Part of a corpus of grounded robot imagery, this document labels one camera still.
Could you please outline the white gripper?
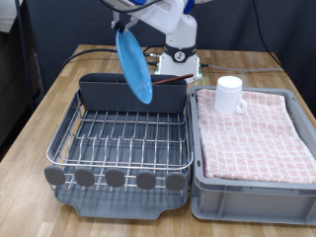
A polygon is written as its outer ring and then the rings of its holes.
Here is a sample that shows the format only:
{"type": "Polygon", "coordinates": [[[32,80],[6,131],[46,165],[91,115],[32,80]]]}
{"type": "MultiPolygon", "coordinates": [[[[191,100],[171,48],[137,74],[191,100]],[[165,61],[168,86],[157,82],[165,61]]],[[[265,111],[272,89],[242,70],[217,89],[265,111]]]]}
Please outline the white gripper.
{"type": "Polygon", "coordinates": [[[119,27],[117,21],[111,22],[113,30],[123,34],[142,21],[161,33],[172,33],[178,26],[185,8],[183,0],[111,0],[116,11],[130,15],[130,21],[119,27]]]}

